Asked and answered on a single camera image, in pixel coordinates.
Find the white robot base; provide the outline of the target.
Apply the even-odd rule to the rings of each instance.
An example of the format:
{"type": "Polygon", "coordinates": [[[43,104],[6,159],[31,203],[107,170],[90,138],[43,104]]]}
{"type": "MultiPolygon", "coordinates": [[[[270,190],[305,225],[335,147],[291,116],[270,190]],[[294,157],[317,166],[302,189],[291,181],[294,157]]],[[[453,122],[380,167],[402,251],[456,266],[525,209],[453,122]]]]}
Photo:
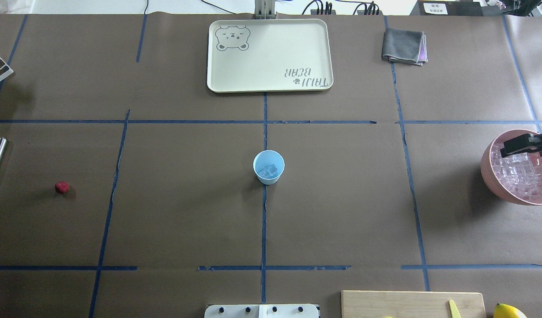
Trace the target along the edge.
{"type": "Polygon", "coordinates": [[[207,306],[205,318],[319,318],[315,304],[213,304],[207,306]]]}

